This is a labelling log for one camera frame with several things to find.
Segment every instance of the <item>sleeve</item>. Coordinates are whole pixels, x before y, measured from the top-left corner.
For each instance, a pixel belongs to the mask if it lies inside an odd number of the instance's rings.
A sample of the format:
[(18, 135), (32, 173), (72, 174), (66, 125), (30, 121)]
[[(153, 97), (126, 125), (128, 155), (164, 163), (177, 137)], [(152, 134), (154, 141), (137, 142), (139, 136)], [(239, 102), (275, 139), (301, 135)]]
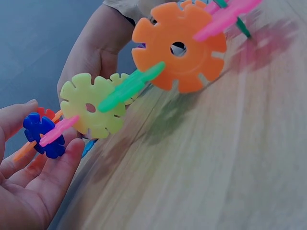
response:
[(150, 15), (152, 8), (166, 2), (178, 0), (104, 0), (103, 4), (118, 10), (123, 16), (138, 23), (140, 18), (146, 17), (153, 22)]

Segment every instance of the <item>child's hand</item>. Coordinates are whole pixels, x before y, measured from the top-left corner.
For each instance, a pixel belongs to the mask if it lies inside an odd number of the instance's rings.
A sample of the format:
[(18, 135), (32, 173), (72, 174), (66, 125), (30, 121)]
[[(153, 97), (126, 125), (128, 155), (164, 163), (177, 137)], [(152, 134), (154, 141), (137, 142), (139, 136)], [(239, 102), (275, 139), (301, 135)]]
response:
[(5, 142), (36, 110), (35, 100), (0, 109), (0, 229), (46, 229), (81, 159), (84, 142), (74, 139), (75, 132), (68, 132), (64, 136), (69, 144), (58, 160), (48, 159), (45, 154), (33, 160), (35, 151), (17, 162), (13, 161), (14, 154), (3, 160)]
[(117, 10), (101, 5), (69, 54), (58, 82), (58, 96), (63, 84), (78, 73), (90, 73), (93, 80), (96, 76), (109, 78), (115, 73), (118, 53), (131, 40), (133, 28)]

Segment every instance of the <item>interlocking disc toy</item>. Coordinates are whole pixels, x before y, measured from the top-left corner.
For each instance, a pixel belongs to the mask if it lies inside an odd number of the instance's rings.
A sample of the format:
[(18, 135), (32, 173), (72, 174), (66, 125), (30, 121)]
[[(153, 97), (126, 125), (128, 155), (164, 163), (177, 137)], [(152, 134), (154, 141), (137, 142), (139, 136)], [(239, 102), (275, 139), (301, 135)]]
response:
[[(157, 20), (153, 25), (147, 18), (137, 23), (132, 40), (145, 43), (145, 48), (132, 50), (133, 60), (140, 71), (163, 61), (165, 70), (151, 83), (169, 91), (173, 81), (178, 80), (181, 93), (196, 92), (204, 85), (199, 78), (203, 74), (207, 80), (215, 80), (223, 69), (224, 61), (212, 57), (212, 52), (226, 51), (226, 37), (220, 33), (203, 42), (195, 42), (193, 35), (208, 25), (212, 17), (202, 8), (189, 4), (182, 11), (177, 3), (170, 2), (152, 9), (151, 15)], [(170, 52), (175, 42), (185, 44), (184, 56), (176, 57)]]
[[(64, 99), (61, 109), (67, 118), (79, 116), (79, 120), (73, 125), (78, 132), (90, 134), (91, 138), (106, 138), (109, 133), (114, 134), (121, 129), (123, 120), (120, 117), (125, 115), (125, 105), (119, 103), (109, 112), (99, 112), (96, 109), (99, 103), (111, 94), (115, 87), (100, 76), (95, 78), (94, 85), (91, 80), (90, 74), (81, 73), (74, 76), (71, 82), (66, 82), (60, 92), (60, 97)], [(93, 106), (95, 111), (89, 112), (88, 104)]]
[[(28, 142), (14, 157), (17, 161), (35, 148), (49, 158), (65, 152), (63, 132), (74, 127), (92, 140), (86, 145), (83, 156), (99, 138), (117, 133), (123, 126), (125, 105), (137, 99), (147, 82), (169, 91), (178, 81), (181, 93), (196, 92), (204, 85), (200, 75), (208, 81), (221, 73), (224, 61), (213, 53), (226, 52), (223, 31), (236, 23), (240, 30), (251, 36), (238, 16), (255, 8), (261, 0), (214, 0), (209, 5), (196, 0), (181, 4), (159, 5), (151, 10), (157, 23), (142, 18), (132, 35), (134, 42), (142, 43), (132, 50), (137, 69), (130, 75), (114, 73), (110, 79), (96, 77), (91, 84), (89, 73), (75, 75), (60, 92), (61, 110), (57, 113), (39, 108), (24, 119)], [(177, 57), (171, 52), (175, 44), (183, 43), (186, 52)]]

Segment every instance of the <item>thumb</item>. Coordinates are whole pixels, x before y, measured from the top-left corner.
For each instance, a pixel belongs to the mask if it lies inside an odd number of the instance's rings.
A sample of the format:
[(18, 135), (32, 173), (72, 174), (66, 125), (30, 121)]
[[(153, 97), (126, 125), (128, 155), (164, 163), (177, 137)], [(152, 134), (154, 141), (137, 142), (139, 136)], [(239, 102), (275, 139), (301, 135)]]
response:
[(23, 121), (29, 113), (36, 112), (38, 103), (35, 99), (26, 104), (13, 104), (0, 109), (0, 138), (7, 141), (14, 136), (23, 126)]

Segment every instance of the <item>table surface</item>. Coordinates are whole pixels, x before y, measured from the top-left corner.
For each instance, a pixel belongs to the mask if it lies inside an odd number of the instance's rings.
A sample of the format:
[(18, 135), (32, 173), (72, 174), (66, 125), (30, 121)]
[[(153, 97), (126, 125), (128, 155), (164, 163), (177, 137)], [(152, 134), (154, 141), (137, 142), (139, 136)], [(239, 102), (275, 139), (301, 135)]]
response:
[(76, 173), (58, 229), (307, 229), (307, 1), (264, 0), (233, 27), (221, 77), (149, 87)]

